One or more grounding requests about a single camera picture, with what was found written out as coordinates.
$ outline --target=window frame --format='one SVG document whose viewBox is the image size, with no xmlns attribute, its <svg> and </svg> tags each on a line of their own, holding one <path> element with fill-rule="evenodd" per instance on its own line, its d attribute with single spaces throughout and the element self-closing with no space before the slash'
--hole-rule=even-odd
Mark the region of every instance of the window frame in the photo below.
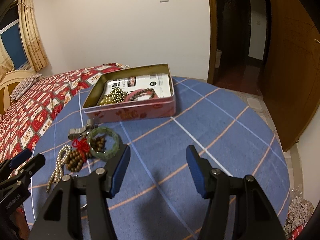
<svg viewBox="0 0 320 240">
<path fill-rule="evenodd" d="M 4 27 L 2 30 L 0 30 L 0 35 L 1 35 L 2 33 L 4 33 L 5 31 L 9 30 L 11 27 L 13 27 L 13 26 L 16 25 L 16 24 L 19 24 L 19 19 L 13 21 L 12 23 L 10 23 L 10 24 L 7 25 L 6 27 Z M 24 65 L 20 66 L 19 68 L 15 69 L 15 70 L 28 70 L 28 69 L 31 67 L 31 65 L 30 65 L 30 63 L 29 63 L 29 60 L 28 60 L 28 58 L 27 58 L 27 55 L 26 55 L 26 53 L 25 53 L 24 50 L 23 50 L 23 52 L 24 52 L 24 55 L 26 56 L 27 62 L 26 62 Z"/>
</svg>

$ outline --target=patterned bedsheet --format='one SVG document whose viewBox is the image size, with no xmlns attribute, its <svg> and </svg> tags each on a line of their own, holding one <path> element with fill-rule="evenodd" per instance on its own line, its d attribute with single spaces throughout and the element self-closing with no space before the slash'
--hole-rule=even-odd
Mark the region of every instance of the patterned bedsheet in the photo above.
<svg viewBox="0 0 320 240">
<path fill-rule="evenodd" d="M 35 83 L 0 118 L 0 162 L 33 149 L 63 107 L 103 73 L 126 68 L 119 63 L 74 70 Z"/>
</svg>

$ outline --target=metal clasp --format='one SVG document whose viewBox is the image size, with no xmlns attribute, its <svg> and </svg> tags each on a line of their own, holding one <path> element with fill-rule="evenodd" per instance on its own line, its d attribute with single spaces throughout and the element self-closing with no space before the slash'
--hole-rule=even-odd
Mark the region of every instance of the metal clasp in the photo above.
<svg viewBox="0 0 320 240">
<path fill-rule="evenodd" d="M 69 130 L 68 138 L 70 140 L 74 140 L 79 138 L 80 136 L 86 137 L 90 131 L 94 128 L 94 122 L 92 119 L 87 120 L 87 124 L 82 128 L 71 128 Z"/>
</svg>

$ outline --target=blue gripper pad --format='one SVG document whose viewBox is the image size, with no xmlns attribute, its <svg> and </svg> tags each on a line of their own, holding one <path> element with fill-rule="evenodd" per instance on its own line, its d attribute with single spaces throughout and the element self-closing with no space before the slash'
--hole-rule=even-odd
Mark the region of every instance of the blue gripper pad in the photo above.
<svg viewBox="0 0 320 240">
<path fill-rule="evenodd" d="M 32 155 L 30 149 L 26 148 L 22 152 L 20 152 L 17 156 L 15 156 L 11 163 L 9 164 L 11 169 L 18 168 L 21 164 L 23 164 L 27 159 L 29 159 Z"/>
<path fill-rule="evenodd" d="M 129 165 L 129 161 L 130 161 L 130 147 L 127 146 L 112 176 L 112 186 L 110 189 L 110 193 L 112 197 L 114 197 L 120 190 L 125 172 L 127 171 L 127 168 Z"/>
<path fill-rule="evenodd" d="M 206 198 L 207 191 L 205 188 L 204 174 L 199 166 L 199 162 L 201 162 L 202 159 L 193 145 L 189 145 L 187 147 L 186 158 L 197 192 L 203 198 Z"/>
</svg>

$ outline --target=pink tin box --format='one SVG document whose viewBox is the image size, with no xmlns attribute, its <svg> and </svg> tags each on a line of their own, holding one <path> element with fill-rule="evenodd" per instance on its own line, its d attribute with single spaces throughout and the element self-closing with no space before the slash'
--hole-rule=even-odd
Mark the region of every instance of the pink tin box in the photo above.
<svg viewBox="0 0 320 240">
<path fill-rule="evenodd" d="M 171 93 L 169 97 L 99 106 L 98 103 L 101 95 L 104 93 L 105 84 L 108 81 L 143 75 L 155 75 L 159 73 L 164 73 L 169 76 Z M 176 112 L 176 96 L 168 64 L 127 68 L 103 74 L 85 100 L 83 110 L 95 123 L 168 117 L 174 115 Z"/>
</svg>

